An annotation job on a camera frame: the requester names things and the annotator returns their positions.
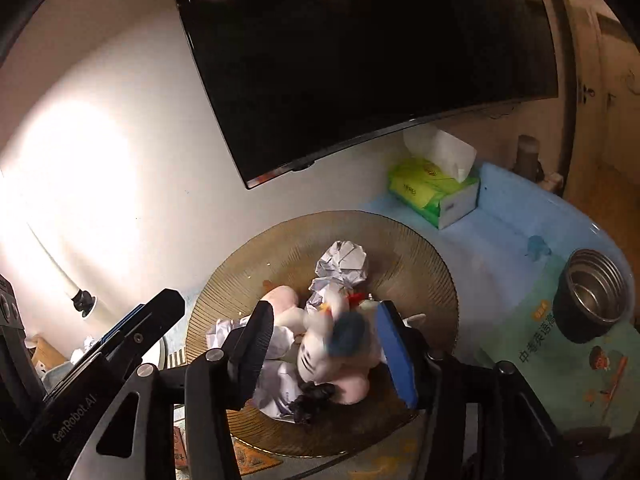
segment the striped pattern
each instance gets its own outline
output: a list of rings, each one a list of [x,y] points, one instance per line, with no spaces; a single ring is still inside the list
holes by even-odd
[[[364,292],[392,300],[403,317],[424,312],[431,346],[452,351],[458,297],[446,264],[419,234],[389,218],[360,211],[329,211],[278,224],[245,243],[213,273],[187,330],[187,361],[206,351],[205,334],[217,319],[246,316],[274,285],[309,297],[316,261],[336,240],[351,240],[369,257]],[[228,412],[233,436],[257,449],[289,456],[329,456],[363,449],[415,414],[397,398],[386,367],[370,373],[371,390],[353,406],[333,406],[314,425],[272,420],[251,406]]]

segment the metal screw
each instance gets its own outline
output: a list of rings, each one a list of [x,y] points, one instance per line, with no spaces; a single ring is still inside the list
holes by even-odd
[[[148,377],[154,372],[154,366],[144,363],[138,367],[138,377]]]
[[[205,358],[207,361],[220,361],[224,355],[225,353],[222,351],[222,348],[212,348],[207,352]]]
[[[444,352],[439,348],[429,348],[427,355],[432,361],[442,361],[444,359]]]
[[[516,373],[517,368],[515,364],[509,361],[500,361],[498,363],[498,370],[500,370],[501,374],[512,375]]]

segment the round glass plate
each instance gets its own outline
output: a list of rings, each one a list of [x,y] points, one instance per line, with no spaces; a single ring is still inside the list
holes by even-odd
[[[430,346],[451,352],[458,333],[458,297],[434,247],[404,224],[361,211],[329,211],[294,218],[252,238],[213,273],[191,314],[187,361],[207,350],[206,332],[218,319],[247,316],[274,286],[289,285],[304,304],[316,261],[336,240],[361,245],[369,277],[358,291],[392,300],[403,318],[425,313]],[[388,368],[369,373],[367,397],[332,405],[312,425],[273,420],[248,403],[227,412],[233,436],[261,450],[288,456],[330,456],[365,449],[415,416],[396,396]]]

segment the cardboard box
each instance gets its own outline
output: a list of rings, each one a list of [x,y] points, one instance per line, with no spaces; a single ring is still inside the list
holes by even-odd
[[[480,180],[472,169],[457,182],[424,158],[409,158],[389,172],[389,191],[438,229],[476,208]]]

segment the wooden floor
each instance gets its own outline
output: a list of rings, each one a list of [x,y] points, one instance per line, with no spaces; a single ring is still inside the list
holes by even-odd
[[[640,317],[640,186],[634,186],[615,168],[603,163],[593,194],[580,209],[625,253],[636,279],[636,317]]]

